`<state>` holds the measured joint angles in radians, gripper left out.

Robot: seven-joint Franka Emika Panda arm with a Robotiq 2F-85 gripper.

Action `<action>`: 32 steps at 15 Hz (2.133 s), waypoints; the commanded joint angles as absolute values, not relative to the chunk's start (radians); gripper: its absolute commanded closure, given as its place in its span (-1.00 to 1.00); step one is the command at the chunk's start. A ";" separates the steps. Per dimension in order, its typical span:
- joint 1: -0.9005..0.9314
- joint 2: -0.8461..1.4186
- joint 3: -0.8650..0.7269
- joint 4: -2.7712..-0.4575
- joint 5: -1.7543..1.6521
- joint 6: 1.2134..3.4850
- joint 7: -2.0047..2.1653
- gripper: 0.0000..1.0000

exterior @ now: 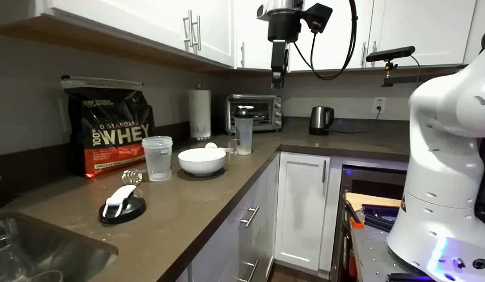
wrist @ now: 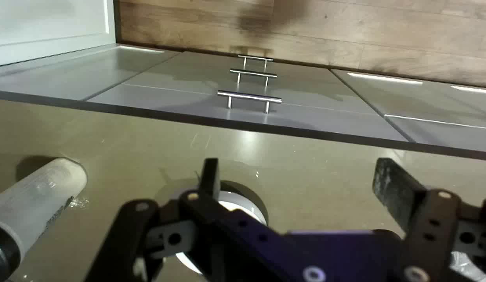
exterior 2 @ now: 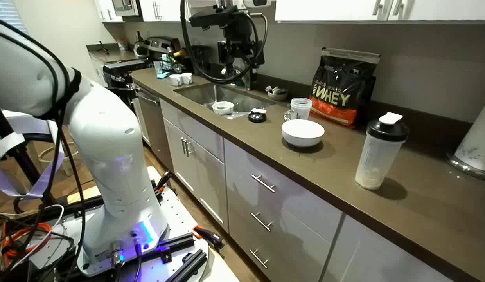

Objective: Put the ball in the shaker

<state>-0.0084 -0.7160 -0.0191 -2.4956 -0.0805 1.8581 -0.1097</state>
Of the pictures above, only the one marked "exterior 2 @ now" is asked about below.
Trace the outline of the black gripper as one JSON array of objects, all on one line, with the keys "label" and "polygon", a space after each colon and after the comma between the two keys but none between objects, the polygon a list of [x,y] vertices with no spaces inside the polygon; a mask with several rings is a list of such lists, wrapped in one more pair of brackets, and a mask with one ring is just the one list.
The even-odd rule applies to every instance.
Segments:
[{"label": "black gripper", "polygon": [[189,17],[192,26],[219,26],[224,38],[217,43],[219,60],[228,67],[236,57],[252,68],[264,62],[264,40],[258,37],[252,15],[236,6],[213,6]]}]

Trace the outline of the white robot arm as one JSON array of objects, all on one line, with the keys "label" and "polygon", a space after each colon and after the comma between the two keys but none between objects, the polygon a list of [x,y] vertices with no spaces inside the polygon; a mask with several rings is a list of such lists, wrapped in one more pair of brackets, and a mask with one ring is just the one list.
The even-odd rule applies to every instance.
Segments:
[{"label": "white robot arm", "polygon": [[133,233],[145,245],[159,241],[167,217],[150,184],[134,112],[1,18],[0,109],[59,117],[94,176],[103,205],[86,220],[81,263],[108,259],[114,242],[133,253]]}]

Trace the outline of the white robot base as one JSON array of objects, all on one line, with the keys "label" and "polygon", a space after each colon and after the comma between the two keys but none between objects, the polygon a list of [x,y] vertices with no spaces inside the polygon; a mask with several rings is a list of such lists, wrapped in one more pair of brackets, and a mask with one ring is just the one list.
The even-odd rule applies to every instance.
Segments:
[{"label": "white robot base", "polygon": [[159,208],[167,219],[163,233],[142,219],[95,264],[81,256],[70,267],[70,244],[52,237],[30,258],[31,282],[239,282],[170,187],[159,192]]}]

